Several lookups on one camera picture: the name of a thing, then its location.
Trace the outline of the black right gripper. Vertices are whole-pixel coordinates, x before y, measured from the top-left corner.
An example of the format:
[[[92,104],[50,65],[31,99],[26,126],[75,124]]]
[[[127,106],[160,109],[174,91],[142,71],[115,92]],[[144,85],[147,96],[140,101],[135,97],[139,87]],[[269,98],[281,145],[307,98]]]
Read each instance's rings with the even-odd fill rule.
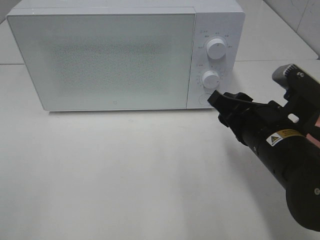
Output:
[[[299,127],[288,119],[297,107],[300,95],[286,92],[284,106],[275,101],[253,102],[240,92],[220,93],[215,90],[207,102],[216,110],[223,123],[245,145],[302,145],[304,136]]]

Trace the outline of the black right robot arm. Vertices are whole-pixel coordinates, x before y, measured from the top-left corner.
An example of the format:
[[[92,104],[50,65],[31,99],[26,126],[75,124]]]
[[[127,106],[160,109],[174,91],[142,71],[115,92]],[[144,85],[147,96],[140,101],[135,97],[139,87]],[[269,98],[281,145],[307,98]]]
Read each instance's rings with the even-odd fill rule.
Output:
[[[320,149],[284,116],[284,107],[271,100],[254,102],[245,93],[221,94],[208,103],[219,121],[249,147],[285,189],[288,210],[302,227],[320,230]]]

